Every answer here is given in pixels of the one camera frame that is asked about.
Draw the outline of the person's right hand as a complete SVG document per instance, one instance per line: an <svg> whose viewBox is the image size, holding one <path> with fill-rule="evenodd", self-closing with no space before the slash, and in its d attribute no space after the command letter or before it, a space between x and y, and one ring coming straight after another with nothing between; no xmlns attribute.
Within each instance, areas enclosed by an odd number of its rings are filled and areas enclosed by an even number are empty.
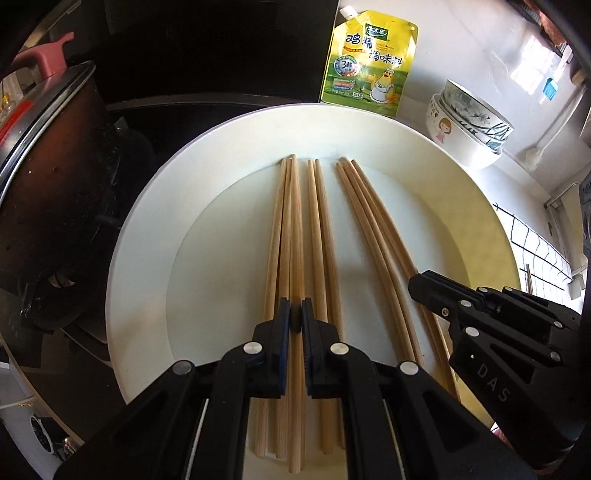
<svg viewBox="0 0 591 480"><path fill-rule="evenodd" d="M510 443L510 441L508 440L506 435L503 433L503 431L499 428L499 426L497 424L493 425L493 427L491 429L491 433L495 437L497 437L501 442L503 442L508 448L513 449L512 444Z"/></svg>

